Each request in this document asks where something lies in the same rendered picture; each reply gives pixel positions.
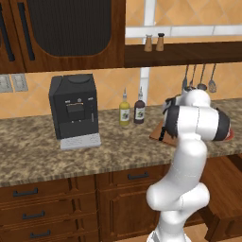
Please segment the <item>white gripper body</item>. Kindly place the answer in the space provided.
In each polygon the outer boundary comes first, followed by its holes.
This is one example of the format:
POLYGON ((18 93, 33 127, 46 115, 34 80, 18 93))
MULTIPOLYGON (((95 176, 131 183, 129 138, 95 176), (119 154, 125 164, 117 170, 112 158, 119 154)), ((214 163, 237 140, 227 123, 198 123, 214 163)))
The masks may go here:
POLYGON ((164 104, 163 104, 163 113, 166 112, 166 110, 171 107, 171 106, 175 106, 177 104, 177 98, 176 97, 171 97, 168 98, 164 104))

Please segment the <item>wooden cutting board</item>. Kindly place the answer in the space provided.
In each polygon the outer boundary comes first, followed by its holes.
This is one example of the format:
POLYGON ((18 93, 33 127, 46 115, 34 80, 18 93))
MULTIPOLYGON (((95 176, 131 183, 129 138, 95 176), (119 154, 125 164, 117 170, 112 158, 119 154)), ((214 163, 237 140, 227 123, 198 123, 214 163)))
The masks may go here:
MULTIPOLYGON (((161 132, 162 132, 163 122, 160 122, 159 125, 154 129, 154 131, 149 135, 150 139, 159 141, 161 132)), ((175 146, 177 144, 177 138, 172 138, 167 132, 164 134, 164 139, 162 143, 165 143, 170 146, 175 146)))

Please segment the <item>short wooden drawer front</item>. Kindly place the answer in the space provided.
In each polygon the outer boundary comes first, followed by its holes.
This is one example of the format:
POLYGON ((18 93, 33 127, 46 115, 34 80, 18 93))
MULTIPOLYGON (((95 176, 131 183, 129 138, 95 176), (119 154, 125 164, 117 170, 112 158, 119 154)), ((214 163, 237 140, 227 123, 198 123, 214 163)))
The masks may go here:
POLYGON ((155 182, 161 179, 168 171, 169 164, 160 164, 155 166, 133 168, 129 170, 113 171, 108 173, 97 174, 97 188, 99 190, 113 189, 119 186, 128 186, 137 183, 155 182), (148 178, 129 180, 128 174, 138 175, 147 172, 148 178))

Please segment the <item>dark sauce bottle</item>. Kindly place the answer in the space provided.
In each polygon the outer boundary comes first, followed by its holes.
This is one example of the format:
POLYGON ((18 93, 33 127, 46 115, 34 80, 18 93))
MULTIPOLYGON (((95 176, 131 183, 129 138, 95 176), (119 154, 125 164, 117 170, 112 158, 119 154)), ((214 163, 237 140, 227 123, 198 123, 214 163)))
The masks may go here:
POLYGON ((143 124, 145 119, 146 104, 143 101, 143 91, 140 90, 138 100, 134 104, 134 123, 143 124))

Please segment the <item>hanging metal spatula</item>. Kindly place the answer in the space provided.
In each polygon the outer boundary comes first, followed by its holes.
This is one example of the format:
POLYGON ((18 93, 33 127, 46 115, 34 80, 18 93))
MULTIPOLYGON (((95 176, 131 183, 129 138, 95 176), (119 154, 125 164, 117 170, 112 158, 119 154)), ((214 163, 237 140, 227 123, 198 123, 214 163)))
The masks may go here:
POLYGON ((184 75, 184 79, 183 79, 183 81, 182 81, 181 90, 184 90, 185 87, 187 86, 187 73, 188 73, 188 69, 189 69, 189 64, 186 65, 185 75, 184 75))

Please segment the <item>hanging metal spoon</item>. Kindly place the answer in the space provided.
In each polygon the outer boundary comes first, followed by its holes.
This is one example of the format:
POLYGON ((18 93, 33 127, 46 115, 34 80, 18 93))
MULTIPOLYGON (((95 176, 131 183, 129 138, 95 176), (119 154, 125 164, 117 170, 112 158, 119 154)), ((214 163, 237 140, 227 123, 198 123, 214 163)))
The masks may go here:
POLYGON ((195 77, 196 69, 197 69, 197 65, 195 64, 194 67, 193 67, 192 78, 191 78, 191 81, 189 82, 189 88, 190 88, 190 89, 193 88, 193 81, 194 81, 194 77, 195 77))

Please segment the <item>hanging metal ladle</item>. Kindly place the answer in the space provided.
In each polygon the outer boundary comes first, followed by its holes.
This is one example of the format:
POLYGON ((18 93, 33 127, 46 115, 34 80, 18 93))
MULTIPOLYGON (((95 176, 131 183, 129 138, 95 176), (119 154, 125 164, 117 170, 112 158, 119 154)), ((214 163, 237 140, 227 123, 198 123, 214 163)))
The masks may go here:
POLYGON ((200 89, 200 90, 203 90, 203 91, 206 91, 207 90, 207 86, 202 82, 203 75, 204 75, 204 71, 205 71, 205 66, 206 66, 206 64, 204 63, 202 65, 202 71, 201 71, 200 81, 199 81, 199 84, 197 85, 197 89, 200 89))

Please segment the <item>yellow oil bottle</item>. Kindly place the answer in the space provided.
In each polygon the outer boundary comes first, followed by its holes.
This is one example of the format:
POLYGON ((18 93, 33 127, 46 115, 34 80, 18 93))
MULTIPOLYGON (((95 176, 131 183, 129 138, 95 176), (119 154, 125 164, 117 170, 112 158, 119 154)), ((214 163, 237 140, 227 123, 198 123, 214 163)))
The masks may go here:
POLYGON ((119 105, 119 125, 126 126, 130 122, 130 104, 127 101, 127 90, 124 90, 123 100, 119 105))

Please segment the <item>hanging metal slotted turner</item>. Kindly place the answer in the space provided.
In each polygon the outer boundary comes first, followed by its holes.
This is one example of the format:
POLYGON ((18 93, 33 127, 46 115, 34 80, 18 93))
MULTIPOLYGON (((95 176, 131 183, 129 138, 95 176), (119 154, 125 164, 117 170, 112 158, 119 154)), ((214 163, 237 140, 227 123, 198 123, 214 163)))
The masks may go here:
POLYGON ((214 64, 212 75, 211 75, 211 78, 210 78, 210 80, 208 82, 208 89, 209 89, 210 93, 215 93, 216 92, 216 83, 213 80, 215 70, 216 70, 216 64, 214 64))

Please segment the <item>wooden pepper shaker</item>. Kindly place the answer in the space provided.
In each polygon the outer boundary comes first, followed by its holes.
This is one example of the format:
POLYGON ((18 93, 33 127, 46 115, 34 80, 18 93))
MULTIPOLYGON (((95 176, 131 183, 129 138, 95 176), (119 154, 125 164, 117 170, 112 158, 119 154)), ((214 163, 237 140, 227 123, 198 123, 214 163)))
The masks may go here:
POLYGON ((156 44, 156 51, 164 51, 164 33, 158 33, 158 42, 156 44))

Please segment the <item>wooden salt shaker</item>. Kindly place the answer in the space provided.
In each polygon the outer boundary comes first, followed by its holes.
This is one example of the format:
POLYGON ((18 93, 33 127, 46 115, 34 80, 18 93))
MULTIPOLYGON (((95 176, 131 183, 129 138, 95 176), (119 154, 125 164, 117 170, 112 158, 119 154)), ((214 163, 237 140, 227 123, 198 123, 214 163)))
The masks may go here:
POLYGON ((145 49, 146 52, 152 51, 152 35, 146 35, 145 49))

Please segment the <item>wooden base cupboard door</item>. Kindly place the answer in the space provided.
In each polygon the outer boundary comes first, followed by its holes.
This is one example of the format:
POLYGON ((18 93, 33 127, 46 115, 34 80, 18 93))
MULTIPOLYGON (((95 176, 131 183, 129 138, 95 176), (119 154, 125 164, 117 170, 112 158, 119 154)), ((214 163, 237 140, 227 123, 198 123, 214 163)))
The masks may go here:
POLYGON ((159 212, 147 205, 148 184, 99 191, 102 242, 145 235, 155 229, 159 212))

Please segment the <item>dark wooden wall shelf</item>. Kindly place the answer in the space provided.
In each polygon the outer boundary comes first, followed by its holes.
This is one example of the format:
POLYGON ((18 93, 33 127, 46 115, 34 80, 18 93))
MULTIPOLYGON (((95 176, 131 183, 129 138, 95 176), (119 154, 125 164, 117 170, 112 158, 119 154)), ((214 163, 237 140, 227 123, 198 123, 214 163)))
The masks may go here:
POLYGON ((146 52, 141 44, 125 46, 125 67, 175 66, 242 61, 242 42, 166 43, 146 52))

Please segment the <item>grey wall socket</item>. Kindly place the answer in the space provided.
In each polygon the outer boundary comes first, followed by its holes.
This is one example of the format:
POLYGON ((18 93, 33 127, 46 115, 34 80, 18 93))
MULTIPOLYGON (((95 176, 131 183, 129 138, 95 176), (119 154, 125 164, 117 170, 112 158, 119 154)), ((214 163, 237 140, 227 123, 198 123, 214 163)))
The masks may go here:
POLYGON ((25 74, 12 74, 11 79, 16 92, 28 91, 25 74))
POLYGON ((0 75, 0 93, 12 93, 12 86, 8 75, 0 75))

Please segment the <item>plain wall cupboard door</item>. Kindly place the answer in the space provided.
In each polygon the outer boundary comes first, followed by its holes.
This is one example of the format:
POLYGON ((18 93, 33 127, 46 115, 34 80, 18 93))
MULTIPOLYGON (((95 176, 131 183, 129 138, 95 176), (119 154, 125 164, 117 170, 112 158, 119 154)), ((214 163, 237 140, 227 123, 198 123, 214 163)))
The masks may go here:
POLYGON ((9 61, 7 50, 4 44, 0 28, 0 74, 15 74, 23 73, 26 69, 21 53, 21 48, 17 36, 16 27, 13 20, 13 14, 11 12, 11 6, 9 0, 0 0, 2 4, 3 16, 9 35, 9 42, 11 45, 12 52, 15 57, 15 61, 9 61))

